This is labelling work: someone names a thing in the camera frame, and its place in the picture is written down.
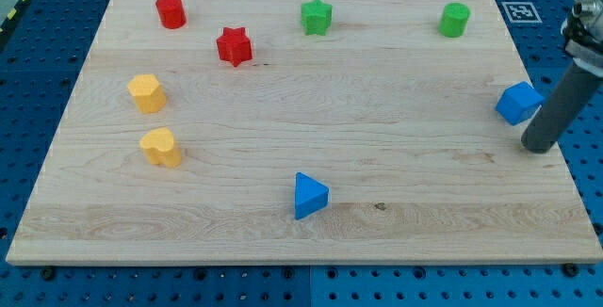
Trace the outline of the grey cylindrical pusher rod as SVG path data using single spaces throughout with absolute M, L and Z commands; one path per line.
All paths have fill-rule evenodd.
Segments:
M 574 60 L 524 131 L 523 147 L 547 153 L 601 85 L 601 67 Z

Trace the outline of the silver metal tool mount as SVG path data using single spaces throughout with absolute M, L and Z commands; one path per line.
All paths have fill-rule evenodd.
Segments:
M 602 0 L 576 0 L 562 25 L 564 50 L 583 70 L 602 76 Z

